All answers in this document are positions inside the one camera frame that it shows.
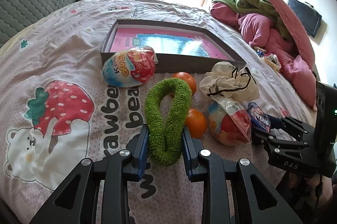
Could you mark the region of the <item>person's right hand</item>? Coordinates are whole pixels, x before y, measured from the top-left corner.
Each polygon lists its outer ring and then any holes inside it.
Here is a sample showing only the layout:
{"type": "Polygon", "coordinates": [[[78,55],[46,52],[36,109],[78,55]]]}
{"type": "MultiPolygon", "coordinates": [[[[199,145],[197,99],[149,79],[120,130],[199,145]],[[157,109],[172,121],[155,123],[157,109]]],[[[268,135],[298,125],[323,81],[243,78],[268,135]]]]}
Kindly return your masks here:
{"type": "Polygon", "coordinates": [[[306,187],[306,202],[311,208],[315,207],[318,194],[320,194],[318,208],[328,205],[332,201],[333,189],[331,178],[325,176],[320,178],[320,175],[316,174],[313,178],[306,179],[304,185],[306,187]]]}

